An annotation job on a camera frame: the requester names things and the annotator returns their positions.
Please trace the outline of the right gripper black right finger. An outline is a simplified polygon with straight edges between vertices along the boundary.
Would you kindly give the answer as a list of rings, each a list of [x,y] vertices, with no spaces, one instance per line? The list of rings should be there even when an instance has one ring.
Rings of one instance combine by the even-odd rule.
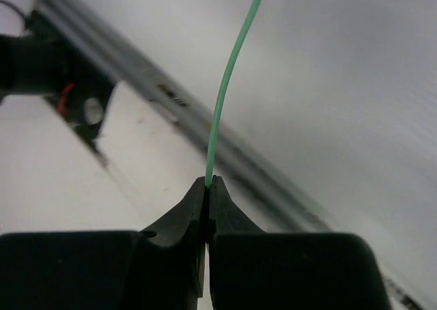
[[[389,309],[376,258],[359,236],[266,233],[221,177],[209,190],[210,293],[215,309]]]

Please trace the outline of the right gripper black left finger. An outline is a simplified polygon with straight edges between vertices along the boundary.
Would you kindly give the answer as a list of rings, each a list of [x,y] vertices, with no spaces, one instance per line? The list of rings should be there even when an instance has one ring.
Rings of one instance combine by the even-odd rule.
[[[140,231],[1,236],[2,309],[196,309],[205,186]]]

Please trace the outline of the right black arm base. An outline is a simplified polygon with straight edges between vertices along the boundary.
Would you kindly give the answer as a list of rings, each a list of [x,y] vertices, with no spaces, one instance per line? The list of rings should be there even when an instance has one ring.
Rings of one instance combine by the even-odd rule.
[[[93,151],[115,81],[93,64],[48,18],[10,1],[26,35],[1,35],[1,98],[42,96]]]

